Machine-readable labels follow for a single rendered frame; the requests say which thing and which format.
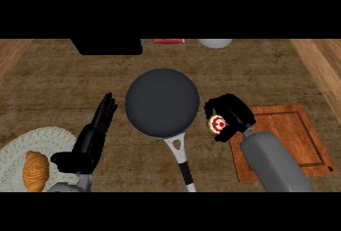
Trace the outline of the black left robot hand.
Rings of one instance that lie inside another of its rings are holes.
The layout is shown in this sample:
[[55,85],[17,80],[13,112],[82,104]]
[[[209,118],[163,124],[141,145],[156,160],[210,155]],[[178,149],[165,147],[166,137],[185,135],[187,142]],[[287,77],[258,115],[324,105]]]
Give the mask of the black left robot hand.
[[50,161],[57,165],[58,172],[91,174],[101,158],[104,136],[113,119],[116,102],[106,93],[95,109],[91,122],[83,126],[75,140],[72,151],[55,152]]

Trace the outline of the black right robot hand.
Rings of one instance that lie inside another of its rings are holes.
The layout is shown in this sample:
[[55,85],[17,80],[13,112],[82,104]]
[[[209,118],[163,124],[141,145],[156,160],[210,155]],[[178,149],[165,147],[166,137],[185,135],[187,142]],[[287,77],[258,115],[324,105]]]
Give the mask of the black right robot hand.
[[213,137],[216,142],[224,143],[236,132],[243,133],[255,124],[252,111],[233,94],[224,94],[216,98],[210,98],[205,103],[203,109],[206,118],[216,114],[227,123],[222,131]]

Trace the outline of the red and white cupcake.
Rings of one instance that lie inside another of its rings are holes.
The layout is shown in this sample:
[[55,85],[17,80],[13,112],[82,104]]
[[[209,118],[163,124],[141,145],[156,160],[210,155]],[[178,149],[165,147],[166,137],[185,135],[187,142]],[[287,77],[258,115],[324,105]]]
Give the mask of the red and white cupcake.
[[227,126],[227,122],[219,115],[212,115],[207,121],[207,127],[213,134],[221,133],[224,127]]

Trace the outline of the brown wooden cutting board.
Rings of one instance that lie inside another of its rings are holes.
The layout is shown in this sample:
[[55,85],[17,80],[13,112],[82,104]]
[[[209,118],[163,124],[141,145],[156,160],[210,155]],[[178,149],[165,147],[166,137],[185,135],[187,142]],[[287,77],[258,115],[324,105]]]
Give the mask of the brown wooden cutting board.
[[336,175],[331,160],[299,105],[253,106],[255,132],[269,131],[308,177]]

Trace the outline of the dark grey frying pan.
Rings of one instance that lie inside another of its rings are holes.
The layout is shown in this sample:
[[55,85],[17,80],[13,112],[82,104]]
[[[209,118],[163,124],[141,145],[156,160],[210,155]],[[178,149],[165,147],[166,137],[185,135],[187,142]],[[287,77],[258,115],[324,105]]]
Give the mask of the dark grey frying pan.
[[184,153],[184,131],[197,116],[199,93],[191,79],[175,69],[150,69],[131,82],[125,95],[129,124],[169,147],[184,186],[196,192]]

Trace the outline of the white woven placemat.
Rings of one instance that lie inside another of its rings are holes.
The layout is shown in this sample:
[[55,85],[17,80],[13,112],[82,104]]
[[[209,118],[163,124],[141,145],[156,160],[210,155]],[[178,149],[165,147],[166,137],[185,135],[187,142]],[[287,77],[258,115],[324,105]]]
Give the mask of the white woven placemat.
[[72,151],[75,136],[63,128],[47,126],[21,134],[0,149],[0,192],[47,191],[57,182],[78,183],[61,173],[50,156]]

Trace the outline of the golden brown croissant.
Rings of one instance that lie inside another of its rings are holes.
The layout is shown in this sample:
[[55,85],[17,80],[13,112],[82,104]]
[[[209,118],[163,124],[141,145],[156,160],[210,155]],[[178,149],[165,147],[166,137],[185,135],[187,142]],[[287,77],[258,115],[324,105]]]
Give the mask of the golden brown croissant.
[[41,192],[48,179],[47,156],[39,152],[26,152],[21,169],[23,186],[29,192]]

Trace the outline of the white bowl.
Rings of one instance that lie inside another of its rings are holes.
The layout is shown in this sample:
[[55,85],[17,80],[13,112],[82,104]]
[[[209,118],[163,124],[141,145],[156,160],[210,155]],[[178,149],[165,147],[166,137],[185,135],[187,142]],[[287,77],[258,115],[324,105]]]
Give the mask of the white bowl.
[[210,49],[222,49],[231,42],[230,39],[199,39],[197,41]]

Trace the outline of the black appliance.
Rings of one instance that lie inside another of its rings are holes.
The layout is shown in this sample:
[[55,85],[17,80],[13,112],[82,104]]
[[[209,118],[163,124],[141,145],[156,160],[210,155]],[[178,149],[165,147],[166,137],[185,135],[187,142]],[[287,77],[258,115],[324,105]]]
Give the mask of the black appliance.
[[81,55],[141,55],[140,39],[72,39]]

